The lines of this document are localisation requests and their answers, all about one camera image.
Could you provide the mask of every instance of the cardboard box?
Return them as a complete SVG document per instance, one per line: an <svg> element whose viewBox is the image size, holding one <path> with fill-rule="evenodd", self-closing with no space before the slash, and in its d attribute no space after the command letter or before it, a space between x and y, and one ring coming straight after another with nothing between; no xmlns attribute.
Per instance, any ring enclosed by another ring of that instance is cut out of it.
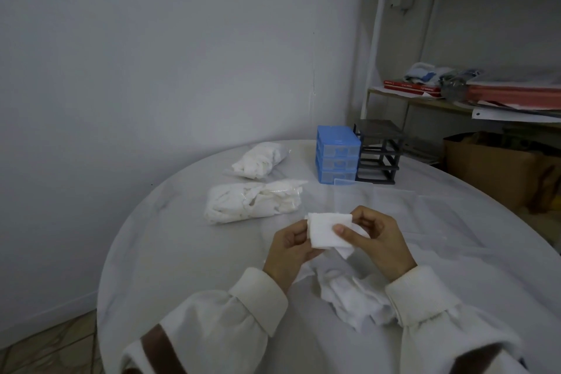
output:
<svg viewBox="0 0 561 374"><path fill-rule="evenodd" d="M526 141L523 150L498 133L462 133L444 139L448 173L516 211L546 212L561 183L561 150Z"/></svg>

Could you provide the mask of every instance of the blue plastic drawer organizer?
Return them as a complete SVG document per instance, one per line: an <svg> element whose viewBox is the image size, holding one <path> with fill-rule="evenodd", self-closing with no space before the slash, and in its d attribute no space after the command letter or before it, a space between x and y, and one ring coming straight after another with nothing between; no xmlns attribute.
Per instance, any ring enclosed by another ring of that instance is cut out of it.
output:
<svg viewBox="0 0 561 374"><path fill-rule="evenodd" d="M318 126L316 168L320 183L354 180L360 156L360 139L347 126Z"/></svg>

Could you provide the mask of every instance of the white wall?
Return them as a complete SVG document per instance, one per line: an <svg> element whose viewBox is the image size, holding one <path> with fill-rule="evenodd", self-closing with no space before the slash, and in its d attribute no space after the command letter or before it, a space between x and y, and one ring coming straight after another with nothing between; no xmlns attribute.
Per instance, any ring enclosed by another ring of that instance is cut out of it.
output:
<svg viewBox="0 0 561 374"><path fill-rule="evenodd" d="M418 60L428 6L430 0L415 0L413 9L405 15L386 8L378 59L382 79L402 75ZM456 67L558 66L559 24L561 0L435 0L422 60ZM371 101L373 116L385 115L401 126L405 112L402 101L383 97ZM500 131L504 124L411 107L406 131L439 144L445 136L463 131ZM559 135L557 144L561 144Z"/></svg>
<svg viewBox="0 0 561 374"><path fill-rule="evenodd" d="M372 2L0 0L0 347L93 308L118 229L172 173L344 123Z"/></svg>

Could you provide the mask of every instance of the tile floor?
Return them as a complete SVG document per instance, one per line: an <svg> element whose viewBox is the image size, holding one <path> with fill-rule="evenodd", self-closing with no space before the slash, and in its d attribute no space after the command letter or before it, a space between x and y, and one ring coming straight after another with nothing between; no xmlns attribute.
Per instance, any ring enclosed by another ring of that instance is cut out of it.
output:
<svg viewBox="0 0 561 374"><path fill-rule="evenodd" d="M0 350L0 374L104 374L95 311Z"/></svg>

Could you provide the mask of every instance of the sleeve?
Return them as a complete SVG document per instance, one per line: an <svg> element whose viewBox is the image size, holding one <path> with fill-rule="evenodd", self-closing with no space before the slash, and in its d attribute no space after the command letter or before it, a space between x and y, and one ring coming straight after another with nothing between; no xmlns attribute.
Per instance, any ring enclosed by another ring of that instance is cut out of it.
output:
<svg viewBox="0 0 561 374"><path fill-rule="evenodd" d="M253 373L288 300L263 271L248 268L229 292L193 294L121 358L121 372Z"/></svg>
<svg viewBox="0 0 561 374"><path fill-rule="evenodd" d="M407 272L386 286L386 293L403 327L401 374L448 374L459 356L497 343L501 360L516 363L521 357L520 338L510 327L463 304L428 266ZM492 368L497 374L508 372L497 363Z"/></svg>

